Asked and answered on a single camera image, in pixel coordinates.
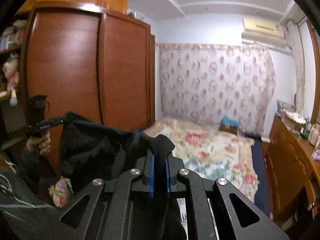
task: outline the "floral fabric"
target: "floral fabric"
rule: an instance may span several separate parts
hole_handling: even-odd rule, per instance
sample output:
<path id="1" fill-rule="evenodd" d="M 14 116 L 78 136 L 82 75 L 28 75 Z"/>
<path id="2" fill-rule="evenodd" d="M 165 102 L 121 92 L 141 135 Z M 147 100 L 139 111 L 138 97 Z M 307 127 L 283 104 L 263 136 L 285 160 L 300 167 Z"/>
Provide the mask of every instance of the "floral fabric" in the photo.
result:
<path id="1" fill-rule="evenodd" d="M 60 177 L 55 186 L 51 185 L 49 188 L 49 194 L 56 207 L 62 208 L 65 204 L 73 198 L 73 191 L 70 179 Z"/>
<path id="2" fill-rule="evenodd" d="M 224 177 L 254 201 L 259 184 L 252 167 L 254 140 L 172 118 L 164 118 L 144 132 L 153 137 L 164 134 L 175 144 L 173 156 L 181 158 L 186 168 L 206 179 Z M 181 222 L 187 228 L 184 199 L 178 203 Z"/>
<path id="3" fill-rule="evenodd" d="M 259 46 L 160 44 L 164 116 L 218 128 L 224 115 L 263 134 L 276 86 L 269 51 Z"/>

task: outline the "cardboard box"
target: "cardboard box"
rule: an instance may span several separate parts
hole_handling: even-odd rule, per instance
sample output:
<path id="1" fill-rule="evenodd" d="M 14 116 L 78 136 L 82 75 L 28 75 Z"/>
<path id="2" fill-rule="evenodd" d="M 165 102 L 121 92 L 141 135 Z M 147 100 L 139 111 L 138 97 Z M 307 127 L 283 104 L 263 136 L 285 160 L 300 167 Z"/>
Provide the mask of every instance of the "cardboard box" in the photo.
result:
<path id="1" fill-rule="evenodd" d="M 304 126 L 303 123 L 297 123 L 294 120 L 290 119 L 287 115 L 284 116 L 283 122 L 287 127 L 290 127 L 291 130 L 295 130 L 298 132 L 300 132 L 301 128 Z"/>

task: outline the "wooden door frame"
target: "wooden door frame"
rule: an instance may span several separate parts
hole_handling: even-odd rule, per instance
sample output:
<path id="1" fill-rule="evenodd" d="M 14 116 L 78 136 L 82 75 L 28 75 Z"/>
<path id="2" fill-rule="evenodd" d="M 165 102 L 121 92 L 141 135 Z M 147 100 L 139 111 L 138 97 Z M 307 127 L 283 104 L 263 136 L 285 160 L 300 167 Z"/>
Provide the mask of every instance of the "wooden door frame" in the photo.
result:
<path id="1" fill-rule="evenodd" d="M 311 123 L 314 124 L 318 118 L 318 112 L 319 112 L 319 106 L 320 106 L 320 54 L 319 54 L 319 47 L 318 47 L 318 42 L 316 38 L 316 31 L 309 20 L 307 20 L 307 25 L 311 35 L 313 53 L 315 55 L 315 67 L 316 67 L 315 101 L 313 104 L 313 110 L 312 110 L 312 116 L 311 116 Z"/>

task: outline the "blue strip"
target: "blue strip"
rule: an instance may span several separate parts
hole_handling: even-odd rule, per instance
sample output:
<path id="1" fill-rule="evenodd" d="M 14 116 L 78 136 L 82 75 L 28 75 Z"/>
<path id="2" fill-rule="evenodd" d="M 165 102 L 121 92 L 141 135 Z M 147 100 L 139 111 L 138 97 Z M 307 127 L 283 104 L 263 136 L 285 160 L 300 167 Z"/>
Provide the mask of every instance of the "blue strip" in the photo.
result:
<path id="1" fill-rule="evenodd" d="M 267 216 L 270 214 L 269 206 L 269 190 L 266 175 L 266 167 L 264 164 L 262 148 L 260 146 L 260 141 L 254 140 L 254 145 L 251 146 L 252 152 L 252 166 L 257 174 L 258 190 L 254 195 L 254 204 Z"/>
<path id="2" fill-rule="evenodd" d="M 151 168 L 150 168 L 149 197 L 153 197 L 154 184 L 155 184 L 155 156 L 152 155 Z"/>
<path id="3" fill-rule="evenodd" d="M 167 193 L 168 193 L 168 197 L 170 197 L 170 171 L 169 171 L 169 163 L 168 163 L 168 159 L 165 159 L 165 170 L 166 170 L 166 174 L 167 174 Z"/>

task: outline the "black metal mount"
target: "black metal mount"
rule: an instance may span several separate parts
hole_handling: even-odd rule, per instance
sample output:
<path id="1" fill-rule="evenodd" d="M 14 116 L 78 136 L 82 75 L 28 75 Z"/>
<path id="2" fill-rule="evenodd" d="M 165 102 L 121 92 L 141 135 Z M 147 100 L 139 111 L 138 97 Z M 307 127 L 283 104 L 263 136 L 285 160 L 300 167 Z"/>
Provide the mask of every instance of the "black metal mount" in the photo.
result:
<path id="1" fill-rule="evenodd" d="M 167 195 L 185 198 L 189 240 L 247 240 L 289 237 L 225 178 L 201 178 L 170 154 L 166 159 Z M 154 156 L 118 179 L 95 179 L 54 215 L 38 239 L 130 239 L 133 200 L 154 191 Z"/>
<path id="2" fill-rule="evenodd" d="M 29 125 L 27 127 L 26 135 L 27 137 L 35 136 L 41 137 L 41 133 L 48 131 L 52 127 L 64 124 L 64 122 L 72 122 L 72 116 L 66 115 L 64 117 L 55 117 L 47 120 L 43 120 L 35 125 Z"/>

